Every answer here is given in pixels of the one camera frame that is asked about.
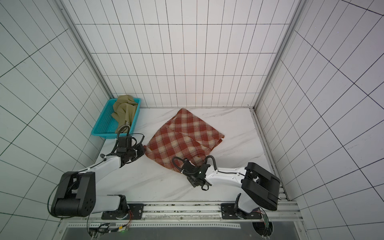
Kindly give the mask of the red plaid skirt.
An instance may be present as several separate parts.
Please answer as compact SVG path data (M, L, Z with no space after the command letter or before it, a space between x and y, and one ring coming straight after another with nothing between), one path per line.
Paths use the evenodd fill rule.
M145 146L145 154L159 165L179 172L178 167L183 163L172 163L173 157L188 159L194 165L200 166L204 157L208 156L224 137L224 134L187 109L180 109L151 138Z

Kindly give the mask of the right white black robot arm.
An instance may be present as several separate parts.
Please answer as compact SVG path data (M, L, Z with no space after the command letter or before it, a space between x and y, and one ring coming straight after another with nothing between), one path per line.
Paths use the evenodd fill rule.
M256 163L250 162L243 168L219 168L213 156L207 158L212 159L211 165L204 160L198 167L184 159L183 165L176 168L187 177L193 187L200 186L203 191L216 185L241 190L234 204L222 204L223 219L247 219L255 214L260 219L263 209L277 210L281 184L278 177Z

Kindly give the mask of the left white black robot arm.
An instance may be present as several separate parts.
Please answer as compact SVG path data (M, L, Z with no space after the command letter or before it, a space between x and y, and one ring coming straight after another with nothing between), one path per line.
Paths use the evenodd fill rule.
M113 150L101 154L102 161L77 172L62 175L52 204L48 206L55 218L87 217L107 213L122 220L129 216L130 207L124 195L99 195L97 183L110 173L138 160L145 153L142 140L131 135L118 137Z

